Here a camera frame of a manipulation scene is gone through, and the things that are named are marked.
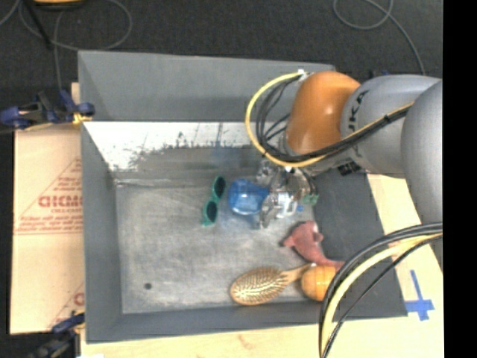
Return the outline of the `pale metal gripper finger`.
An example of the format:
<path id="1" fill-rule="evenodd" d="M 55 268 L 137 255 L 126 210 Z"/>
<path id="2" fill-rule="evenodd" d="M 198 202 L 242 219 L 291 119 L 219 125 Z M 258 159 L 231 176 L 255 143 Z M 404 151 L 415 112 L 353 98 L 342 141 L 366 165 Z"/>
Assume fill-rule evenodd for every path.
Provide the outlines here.
<path id="1" fill-rule="evenodd" d="M 260 186 L 269 186 L 277 172 L 277 166 L 270 160 L 260 160 L 256 171 L 256 182 Z"/>
<path id="2" fill-rule="evenodd" d="M 261 205 L 259 213 L 259 227 L 265 229 L 275 218 L 277 212 L 276 199 L 273 195 L 268 195 Z"/>

